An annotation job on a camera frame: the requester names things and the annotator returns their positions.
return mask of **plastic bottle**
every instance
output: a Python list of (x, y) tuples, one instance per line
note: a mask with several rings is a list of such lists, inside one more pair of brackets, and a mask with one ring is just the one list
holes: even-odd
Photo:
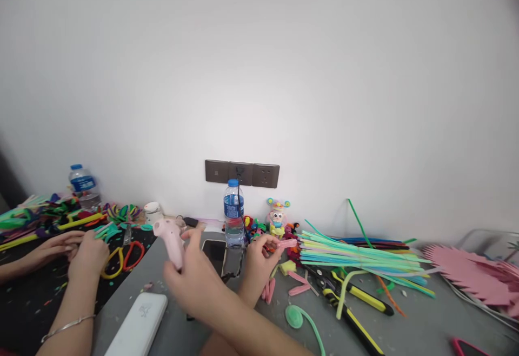
[(225, 213), (225, 239), (229, 248), (244, 246), (245, 225), (243, 224), (243, 192), (238, 193), (238, 180), (229, 180), (229, 186), (225, 190), (223, 198), (223, 210)]
[(97, 206), (101, 204), (101, 195), (92, 174), (81, 164), (74, 164), (70, 169), (72, 169), (69, 174), (70, 184), (79, 199), (81, 208), (95, 212)]

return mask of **silver bracelet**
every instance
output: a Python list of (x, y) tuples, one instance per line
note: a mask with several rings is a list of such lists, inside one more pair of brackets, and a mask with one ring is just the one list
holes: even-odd
[(92, 315), (88, 315), (86, 317), (81, 317), (79, 318), (78, 320), (76, 321), (73, 321), (69, 324), (66, 324), (65, 326), (59, 328), (59, 329), (56, 329), (55, 331), (53, 332), (50, 332), (49, 334), (46, 334), (45, 336), (43, 336), (42, 338), (42, 344), (47, 341), (49, 338), (51, 338), (53, 335), (55, 335), (56, 333), (59, 333), (59, 332), (62, 332), (64, 331), (65, 329), (68, 329), (69, 327), (72, 327), (74, 325), (77, 325), (77, 324), (80, 324), (82, 321), (84, 321), (85, 319), (89, 319), (89, 318), (94, 318), (96, 315), (95, 314), (92, 314)]

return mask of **bundle of pipe cleaners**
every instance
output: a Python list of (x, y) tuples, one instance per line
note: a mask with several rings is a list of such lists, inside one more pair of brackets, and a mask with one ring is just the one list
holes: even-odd
[(419, 258), (410, 250), (392, 253), (373, 248), (365, 235), (358, 217), (357, 221), (370, 248), (359, 247), (332, 239), (319, 232), (309, 221), (305, 221), (312, 227), (315, 233), (303, 231), (299, 236), (302, 249), (302, 264), (321, 267), (353, 267), (362, 270), (350, 272), (344, 280), (340, 303), (337, 306), (338, 319), (341, 317), (346, 285), (349, 279), (351, 279), (352, 275), (360, 272), (364, 273), (364, 271), (388, 279), (396, 284), (416, 289), (425, 295), (435, 298), (435, 293), (424, 286), (427, 284), (425, 278), (428, 278), (430, 273), (438, 272), (438, 268), (423, 270), (420, 264), (431, 264), (431, 261)]

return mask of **human hand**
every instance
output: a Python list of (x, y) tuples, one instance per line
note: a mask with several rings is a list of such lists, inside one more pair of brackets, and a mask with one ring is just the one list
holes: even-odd
[(96, 232), (93, 230), (85, 233), (76, 256), (70, 262), (70, 280), (84, 277), (99, 278), (107, 263), (110, 249), (103, 240), (96, 240), (95, 236)]
[[(251, 308), (256, 306), (261, 291), (269, 281), (270, 274), (278, 264), (284, 249), (277, 248), (279, 240), (270, 234), (263, 234), (255, 238), (247, 248), (247, 263), (245, 264), (245, 278), (240, 285), (238, 295)], [(267, 245), (276, 251), (269, 257), (264, 246)]]
[(18, 260), (21, 274), (35, 271), (59, 256), (67, 256), (71, 261), (77, 254), (77, 246), (85, 232), (79, 230), (60, 234), (46, 240), (36, 249)]
[(184, 311), (196, 319), (209, 323), (217, 314), (218, 306), (225, 305), (230, 291), (216, 273), (207, 256), (200, 250), (202, 229), (183, 233), (182, 240), (190, 239), (185, 248), (182, 273), (171, 261), (164, 263), (164, 279)]

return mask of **electrical outlet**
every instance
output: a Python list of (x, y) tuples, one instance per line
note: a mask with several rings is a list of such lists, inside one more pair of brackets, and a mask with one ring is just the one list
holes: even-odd
[(229, 162), (206, 160), (205, 181), (214, 183), (227, 183), (229, 181)]
[(252, 185), (254, 187), (276, 188), (280, 176), (280, 167), (270, 164), (254, 164), (252, 167)]
[(240, 186), (252, 186), (252, 164), (238, 163), (234, 161), (229, 162), (229, 179), (237, 179), (238, 172), (236, 168), (241, 168), (242, 172), (239, 177)]

